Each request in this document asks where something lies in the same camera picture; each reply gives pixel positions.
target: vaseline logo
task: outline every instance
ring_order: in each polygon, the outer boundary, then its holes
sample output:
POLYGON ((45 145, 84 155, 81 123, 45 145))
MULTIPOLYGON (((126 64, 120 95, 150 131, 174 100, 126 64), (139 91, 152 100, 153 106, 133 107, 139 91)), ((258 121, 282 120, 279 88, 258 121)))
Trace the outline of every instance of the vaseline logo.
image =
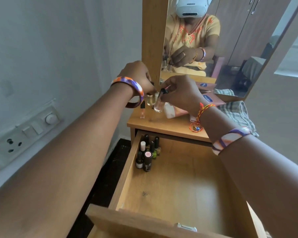
POLYGON ((212 100, 209 96, 207 96, 207 95, 203 95, 203 97, 204 97, 208 102, 213 102, 213 100, 212 100))

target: white vr headset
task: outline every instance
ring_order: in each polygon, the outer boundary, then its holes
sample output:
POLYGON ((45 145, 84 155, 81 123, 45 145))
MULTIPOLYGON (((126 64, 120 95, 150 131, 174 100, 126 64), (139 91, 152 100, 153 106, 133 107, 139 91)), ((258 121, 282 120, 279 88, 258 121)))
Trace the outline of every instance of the white vr headset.
POLYGON ((202 17, 212 0, 176 0, 176 14, 180 18, 202 17))

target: door handle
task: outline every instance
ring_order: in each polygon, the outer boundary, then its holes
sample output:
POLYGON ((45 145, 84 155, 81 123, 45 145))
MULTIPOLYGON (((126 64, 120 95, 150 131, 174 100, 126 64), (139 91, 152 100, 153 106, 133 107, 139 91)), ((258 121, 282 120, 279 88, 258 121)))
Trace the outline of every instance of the door handle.
POLYGON ((260 0, 258 0, 256 6, 254 7, 254 10, 252 11, 251 15, 253 15, 255 12, 256 12, 256 9, 257 9, 257 6, 258 6, 258 3, 259 3, 260 0))

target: bangle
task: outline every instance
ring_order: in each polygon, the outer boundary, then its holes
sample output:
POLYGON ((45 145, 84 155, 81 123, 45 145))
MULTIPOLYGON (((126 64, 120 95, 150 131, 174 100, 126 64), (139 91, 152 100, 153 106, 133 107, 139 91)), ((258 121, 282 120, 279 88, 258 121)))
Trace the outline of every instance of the bangle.
POLYGON ((138 107, 142 101, 143 101, 143 97, 144 97, 144 92, 142 90, 142 87, 139 85, 139 83, 137 83, 136 81, 134 81, 132 78, 128 78, 128 77, 117 77, 116 79, 114 79, 112 82, 111 82, 111 86, 114 84, 114 83, 117 83, 117 82, 124 82, 124 83, 127 83, 128 85, 130 85, 131 87, 133 87, 139 94, 139 102, 138 103, 127 103, 126 105, 126 108, 135 108, 135 107, 138 107))
POLYGON ((197 57, 197 50, 196 50, 196 48, 195 48, 195 52, 196 52, 195 57, 194 57, 193 60, 192 60, 191 62, 189 62, 189 63, 192 63, 192 62, 195 61, 195 59, 196 59, 196 57, 197 57))
POLYGON ((214 154, 219 155, 228 145, 250 134, 251 131, 247 127, 232 129, 213 144, 212 149, 214 154))
POLYGON ((199 48, 203 51, 203 57, 199 60, 199 62, 200 62, 200 61, 202 61, 206 57, 206 51, 202 47, 199 47, 199 48))
POLYGON ((204 104, 200 103, 200 111, 198 112, 198 115, 197 115, 197 117, 196 117, 196 120, 195 120, 195 122, 192 122, 192 123, 190 124, 190 130, 191 130, 192 132, 197 133, 197 132, 200 132, 200 131, 203 130, 203 128, 202 128, 202 126, 201 126, 201 124, 200 124, 200 116, 201 116, 202 113, 203 113, 205 110, 207 110, 209 107, 216 107, 216 105, 214 105, 214 104, 208 104, 208 105, 206 105, 206 106, 204 107, 204 104))

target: open drawer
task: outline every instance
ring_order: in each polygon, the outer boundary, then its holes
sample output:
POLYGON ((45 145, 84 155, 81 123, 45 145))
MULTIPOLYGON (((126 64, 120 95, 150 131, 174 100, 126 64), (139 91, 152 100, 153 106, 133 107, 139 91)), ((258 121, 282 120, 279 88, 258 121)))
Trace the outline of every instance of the open drawer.
POLYGON ((181 223, 198 232, 265 237, 260 220, 210 144, 174 136, 138 131, 109 209, 181 223), (145 134, 150 141, 160 137, 161 154, 152 160, 150 172, 135 166, 145 134))

